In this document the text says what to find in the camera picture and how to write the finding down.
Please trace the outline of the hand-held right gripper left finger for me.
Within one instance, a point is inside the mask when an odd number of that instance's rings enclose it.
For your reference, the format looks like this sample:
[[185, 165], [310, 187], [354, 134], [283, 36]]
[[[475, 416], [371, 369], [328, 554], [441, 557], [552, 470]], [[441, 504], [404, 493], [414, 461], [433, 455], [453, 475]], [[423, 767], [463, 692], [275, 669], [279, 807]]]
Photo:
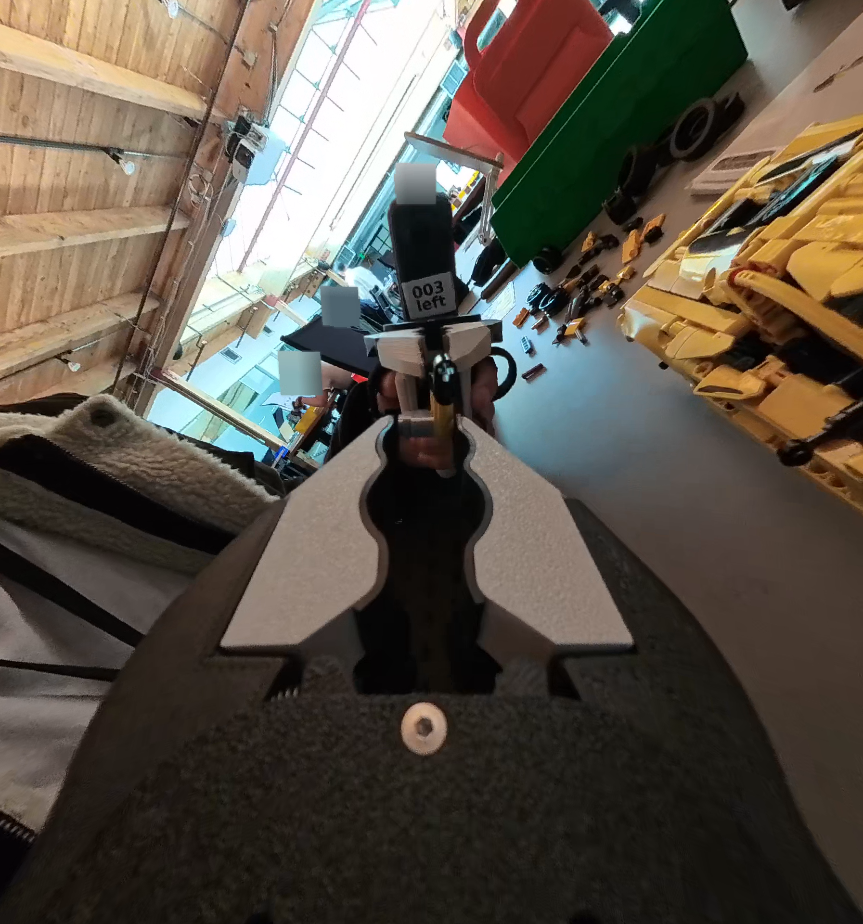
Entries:
[[365, 649], [357, 616], [381, 593], [389, 546], [368, 513], [368, 493], [387, 468], [381, 418], [284, 503], [220, 641], [219, 652], [249, 661], [285, 656], [304, 672], [333, 663], [358, 693]]

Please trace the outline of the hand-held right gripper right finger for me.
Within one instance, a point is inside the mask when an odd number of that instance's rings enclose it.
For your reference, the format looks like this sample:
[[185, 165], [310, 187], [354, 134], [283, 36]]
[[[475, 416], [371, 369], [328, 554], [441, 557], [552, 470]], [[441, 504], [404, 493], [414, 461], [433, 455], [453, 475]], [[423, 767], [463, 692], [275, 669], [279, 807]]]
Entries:
[[568, 662], [631, 653], [633, 635], [564, 495], [469, 418], [460, 448], [467, 646], [495, 682], [575, 694]]

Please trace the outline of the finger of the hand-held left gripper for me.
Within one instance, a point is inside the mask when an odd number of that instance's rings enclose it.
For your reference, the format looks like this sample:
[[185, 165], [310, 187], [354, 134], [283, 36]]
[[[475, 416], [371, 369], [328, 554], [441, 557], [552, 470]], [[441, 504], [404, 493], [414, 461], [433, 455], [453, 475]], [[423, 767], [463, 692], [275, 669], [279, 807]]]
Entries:
[[491, 352], [491, 333], [485, 323], [455, 323], [444, 326], [444, 352], [458, 373], [470, 372]]
[[379, 366], [411, 377], [427, 375], [423, 334], [377, 334], [375, 347]]

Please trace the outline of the small Lego sub-assembly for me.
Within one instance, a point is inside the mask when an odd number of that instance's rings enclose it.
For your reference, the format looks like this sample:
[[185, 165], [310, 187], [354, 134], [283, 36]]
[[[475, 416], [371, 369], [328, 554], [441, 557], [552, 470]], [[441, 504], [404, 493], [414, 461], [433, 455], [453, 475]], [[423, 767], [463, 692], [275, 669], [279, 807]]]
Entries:
[[429, 395], [432, 416], [432, 436], [439, 441], [451, 442], [456, 431], [457, 417], [461, 409], [459, 387], [433, 388]]

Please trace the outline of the yellow toy brick car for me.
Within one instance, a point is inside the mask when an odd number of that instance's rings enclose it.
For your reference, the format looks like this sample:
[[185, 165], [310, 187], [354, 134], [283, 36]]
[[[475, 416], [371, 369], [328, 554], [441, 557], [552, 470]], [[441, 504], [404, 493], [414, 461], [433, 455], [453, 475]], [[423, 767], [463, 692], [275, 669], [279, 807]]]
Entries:
[[759, 161], [644, 281], [624, 338], [863, 514], [863, 113]]

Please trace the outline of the person's left hand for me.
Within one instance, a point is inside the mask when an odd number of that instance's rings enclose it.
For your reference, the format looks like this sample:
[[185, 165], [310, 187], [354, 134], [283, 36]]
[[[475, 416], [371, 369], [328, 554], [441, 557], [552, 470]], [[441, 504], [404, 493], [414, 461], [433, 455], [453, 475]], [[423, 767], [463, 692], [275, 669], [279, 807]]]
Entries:
[[[475, 364], [471, 372], [471, 417], [489, 435], [494, 435], [494, 401], [498, 391], [498, 370], [491, 357]], [[383, 415], [399, 410], [395, 373], [384, 372], [379, 378], [377, 407]], [[438, 437], [406, 438], [400, 436], [399, 460], [414, 468], [447, 471], [453, 468], [453, 448], [447, 439]]]

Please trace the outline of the wooden book stand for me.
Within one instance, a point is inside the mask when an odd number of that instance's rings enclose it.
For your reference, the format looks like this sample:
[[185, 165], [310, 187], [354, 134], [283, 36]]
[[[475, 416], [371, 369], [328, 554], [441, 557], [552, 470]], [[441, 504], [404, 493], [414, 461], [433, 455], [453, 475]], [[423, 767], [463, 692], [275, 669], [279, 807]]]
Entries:
[[495, 237], [491, 228], [491, 219], [494, 212], [492, 200], [504, 168], [504, 154], [498, 152], [493, 157], [484, 156], [470, 149], [449, 145], [445, 141], [437, 141], [431, 137], [411, 131], [404, 132], [403, 137], [406, 143], [421, 154], [437, 156], [439, 160], [454, 163], [461, 167], [472, 168], [483, 176], [485, 186], [480, 220], [477, 226], [477, 237], [481, 245], [488, 247]]

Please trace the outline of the pile of yellow black brick pieces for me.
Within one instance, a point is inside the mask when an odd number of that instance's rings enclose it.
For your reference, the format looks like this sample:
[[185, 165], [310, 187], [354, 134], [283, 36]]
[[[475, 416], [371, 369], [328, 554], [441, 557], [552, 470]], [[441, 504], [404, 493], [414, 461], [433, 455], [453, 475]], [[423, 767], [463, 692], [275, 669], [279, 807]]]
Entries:
[[573, 342], [587, 346], [591, 316], [623, 302], [626, 286], [635, 277], [637, 258], [664, 236], [666, 221], [665, 213], [649, 218], [637, 215], [617, 230], [589, 231], [578, 259], [564, 276], [555, 283], [535, 284], [512, 318], [524, 355], [533, 358], [547, 336], [553, 347]]

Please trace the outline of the red plastic bin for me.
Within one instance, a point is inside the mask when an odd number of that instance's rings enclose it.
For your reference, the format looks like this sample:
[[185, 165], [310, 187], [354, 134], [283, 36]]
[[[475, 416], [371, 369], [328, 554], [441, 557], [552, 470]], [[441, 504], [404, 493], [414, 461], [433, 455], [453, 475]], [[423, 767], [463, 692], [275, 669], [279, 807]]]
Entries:
[[480, 47], [499, 4], [478, 3], [465, 25], [467, 75], [443, 136], [477, 156], [501, 154], [513, 169], [610, 46], [612, 32], [588, 1], [518, 1]]

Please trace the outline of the green plastic bin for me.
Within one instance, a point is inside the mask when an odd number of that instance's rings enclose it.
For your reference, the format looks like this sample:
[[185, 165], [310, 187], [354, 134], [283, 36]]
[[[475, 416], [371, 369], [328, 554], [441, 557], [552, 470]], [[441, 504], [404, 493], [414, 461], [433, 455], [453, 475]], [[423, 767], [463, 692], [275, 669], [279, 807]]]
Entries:
[[747, 60], [726, 1], [646, 2], [494, 194], [492, 227], [523, 267], [567, 248], [618, 186], [625, 154], [656, 141]]

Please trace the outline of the person's fleece-lined jacket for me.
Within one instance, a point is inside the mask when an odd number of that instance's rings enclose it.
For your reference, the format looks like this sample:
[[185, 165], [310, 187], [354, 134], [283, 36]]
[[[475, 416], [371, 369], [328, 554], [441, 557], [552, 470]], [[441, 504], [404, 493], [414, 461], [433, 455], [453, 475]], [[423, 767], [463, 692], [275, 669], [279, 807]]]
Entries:
[[114, 398], [0, 406], [0, 898], [138, 642], [295, 486]]

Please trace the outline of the open instruction booklet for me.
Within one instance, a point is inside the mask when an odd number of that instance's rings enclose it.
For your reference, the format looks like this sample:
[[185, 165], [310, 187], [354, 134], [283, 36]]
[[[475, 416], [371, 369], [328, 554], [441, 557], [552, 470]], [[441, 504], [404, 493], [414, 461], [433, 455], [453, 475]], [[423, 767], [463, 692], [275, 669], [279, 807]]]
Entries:
[[737, 154], [725, 153], [700, 171], [685, 189], [692, 196], [718, 197], [760, 162], [770, 162], [778, 150], [775, 147], [768, 147], [763, 150]]

